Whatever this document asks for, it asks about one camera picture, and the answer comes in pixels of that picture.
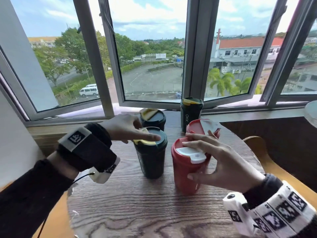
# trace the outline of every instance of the wooden table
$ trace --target wooden table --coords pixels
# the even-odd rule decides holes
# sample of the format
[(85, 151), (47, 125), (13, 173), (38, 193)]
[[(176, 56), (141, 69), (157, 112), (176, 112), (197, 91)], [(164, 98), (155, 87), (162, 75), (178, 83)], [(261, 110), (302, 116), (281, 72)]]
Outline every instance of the wooden table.
[[(111, 178), (102, 185), (84, 178), (68, 198), (72, 228), (79, 238), (240, 237), (222, 205), (228, 190), (201, 185), (194, 196), (176, 191), (171, 146), (183, 136), (180, 112), (165, 114), (168, 145), (163, 176), (146, 179), (133, 143), (113, 142), (112, 150), (121, 162)], [(220, 140), (264, 173), (250, 148), (234, 133), (223, 127)], [(215, 167), (216, 160), (212, 159), (209, 172)]]

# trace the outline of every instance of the chair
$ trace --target chair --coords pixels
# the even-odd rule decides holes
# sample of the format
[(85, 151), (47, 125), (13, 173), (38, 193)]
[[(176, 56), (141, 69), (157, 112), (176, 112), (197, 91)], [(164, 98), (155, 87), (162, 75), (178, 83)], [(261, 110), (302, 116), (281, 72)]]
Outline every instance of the chair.
[(287, 181), (299, 192), (312, 206), (317, 209), (317, 193), (300, 182), (290, 173), (279, 167), (268, 155), (264, 139), (250, 136), (243, 140), (256, 155), (266, 173), (274, 174), (280, 180)]

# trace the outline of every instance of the red tumbler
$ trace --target red tumbler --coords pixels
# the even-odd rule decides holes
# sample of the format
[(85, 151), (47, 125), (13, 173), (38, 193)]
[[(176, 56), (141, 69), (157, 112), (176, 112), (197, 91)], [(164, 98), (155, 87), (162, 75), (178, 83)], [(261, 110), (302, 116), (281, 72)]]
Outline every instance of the red tumbler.
[(197, 192), (200, 184), (187, 178), (190, 173), (206, 173), (211, 155), (204, 154), (194, 149), (184, 148), (182, 142), (189, 141), (188, 138), (180, 138), (172, 145), (172, 158), (174, 168), (175, 186), (185, 195), (193, 195)]
[(210, 119), (196, 119), (186, 127), (186, 133), (208, 135), (210, 130), (218, 139), (220, 137), (221, 124)]

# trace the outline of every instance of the travel mug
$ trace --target travel mug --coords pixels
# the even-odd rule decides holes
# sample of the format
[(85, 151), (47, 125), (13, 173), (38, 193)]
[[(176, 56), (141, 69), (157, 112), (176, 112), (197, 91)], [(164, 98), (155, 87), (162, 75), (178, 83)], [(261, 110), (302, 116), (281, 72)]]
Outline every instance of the travel mug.
[(186, 126), (193, 120), (199, 119), (204, 102), (192, 97), (183, 98), (180, 101), (182, 132), (186, 132)]
[(190, 173), (206, 173), (211, 155), (193, 148), (184, 147), (182, 142), (188, 138), (180, 138), (172, 145), (172, 159), (174, 168), (174, 182), (178, 190), (185, 195), (193, 195), (200, 184), (187, 178)]
[(140, 111), (140, 120), (143, 127), (157, 127), (164, 131), (165, 114), (156, 108), (144, 108)]
[(186, 133), (208, 135), (210, 130), (218, 139), (222, 125), (210, 119), (196, 119), (191, 121), (186, 127)]
[(148, 179), (157, 179), (164, 172), (167, 135), (157, 127), (147, 127), (140, 130), (161, 136), (159, 141), (133, 140), (142, 173)]

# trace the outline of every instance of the white lid flap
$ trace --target white lid flap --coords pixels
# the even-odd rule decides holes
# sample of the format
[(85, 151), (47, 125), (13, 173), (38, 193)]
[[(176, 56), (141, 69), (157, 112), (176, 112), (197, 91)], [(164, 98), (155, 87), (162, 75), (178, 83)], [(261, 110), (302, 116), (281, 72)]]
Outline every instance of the white lid flap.
[(192, 164), (200, 164), (206, 160), (205, 153), (200, 149), (183, 147), (177, 148), (176, 151), (181, 155), (189, 156)]
[(220, 123), (211, 121), (209, 119), (201, 119), (200, 124), (204, 130), (205, 135), (208, 135), (208, 130), (210, 130), (212, 133), (215, 133), (217, 129), (222, 127)]

